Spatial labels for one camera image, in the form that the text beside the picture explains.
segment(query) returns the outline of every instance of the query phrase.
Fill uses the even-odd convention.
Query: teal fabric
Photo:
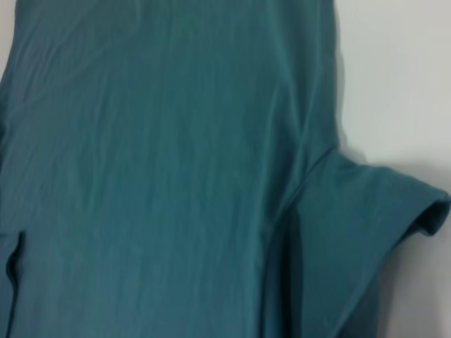
[[[342,156],[334,92],[330,0],[18,0],[1,338],[375,337],[450,199]]]

